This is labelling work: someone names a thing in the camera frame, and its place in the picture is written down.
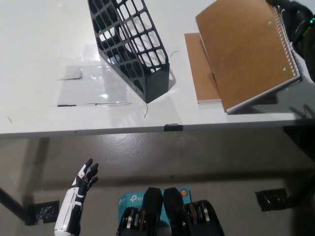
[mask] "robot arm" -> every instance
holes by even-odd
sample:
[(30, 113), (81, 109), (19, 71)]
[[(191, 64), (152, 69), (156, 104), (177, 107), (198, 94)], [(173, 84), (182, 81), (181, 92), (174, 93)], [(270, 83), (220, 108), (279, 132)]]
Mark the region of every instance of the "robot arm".
[(71, 188), (68, 189), (55, 225), (55, 236), (78, 236), (80, 234), (83, 203), (88, 190), (98, 180), (98, 177), (94, 177), (98, 172), (98, 164), (96, 163), (89, 169), (92, 162), (93, 160), (90, 159), (81, 168)]
[(315, 82), (315, 15), (306, 6), (290, 0), (266, 0), (278, 8), (295, 52), (300, 55)]

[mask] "orange logo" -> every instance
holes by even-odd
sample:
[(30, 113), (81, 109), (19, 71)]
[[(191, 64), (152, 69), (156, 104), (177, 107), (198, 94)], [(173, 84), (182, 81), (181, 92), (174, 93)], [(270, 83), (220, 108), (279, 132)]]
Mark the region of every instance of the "orange logo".
[(187, 195), (188, 195), (188, 190), (187, 189), (183, 188), (180, 192), (181, 192), (181, 195), (183, 197), (187, 197)]

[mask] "white table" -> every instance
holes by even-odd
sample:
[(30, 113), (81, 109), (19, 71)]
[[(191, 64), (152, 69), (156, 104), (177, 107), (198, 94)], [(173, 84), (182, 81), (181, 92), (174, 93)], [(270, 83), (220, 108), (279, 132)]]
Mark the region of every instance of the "white table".
[[(256, 106), (254, 114), (228, 116), (221, 105), (198, 105), (184, 33), (198, 31), (195, 16), (213, 0), (145, 2), (168, 56), (178, 51), (169, 58), (175, 85), (148, 106), (99, 61), (87, 0), (1, 1), (0, 138), (163, 131), (173, 123), (184, 130), (281, 126), (299, 119), (290, 107), (303, 113), (307, 104), (315, 111), (315, 85), (307, 82), (307, 73), (306, 81), (278, 93), (278, 105)], [(313, 0), (301, 2), (315, 11)], [(60, 80), (69, 69), (93, 74), (98, 66), (105, 71), (101, 80), (64, 91), (65, 83), (79, 85)], [(129, 104), (85, 105), (101, 95)], [(62, 99), (81, 105), (57, 107)]]

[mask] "blue package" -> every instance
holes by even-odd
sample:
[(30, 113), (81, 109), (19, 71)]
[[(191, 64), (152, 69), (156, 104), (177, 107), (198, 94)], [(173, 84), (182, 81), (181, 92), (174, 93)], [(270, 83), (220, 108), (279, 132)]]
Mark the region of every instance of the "blue package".
[[(183, 197), (184, 204), (191, 203), (191, 195), (190, 195), (190, 189), (189, 188), (177, 188), (177, 190), (181, 193)], [(144, 192), (134, 192), (134, 193), (126, 193), (118, 200), (118, 222), (120, 222), (120, 219), (123, 215), (124, 210), (127, 207), (135, 207), (135, 208), (141, 208), (142, 200), (144, 196)], [(163, 226), (169, 227), (169, 220), (167, 218), (164, 204), (162, 207), (162, 213), (161, 213), (161, 224)]]

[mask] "grid pattern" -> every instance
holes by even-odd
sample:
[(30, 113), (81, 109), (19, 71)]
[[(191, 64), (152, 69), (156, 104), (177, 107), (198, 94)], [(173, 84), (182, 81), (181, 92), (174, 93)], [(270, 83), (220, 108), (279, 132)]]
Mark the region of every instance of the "grid pattern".
[(88, 0), (101, 56), (142, 92), (168, 56), (143, 0)]

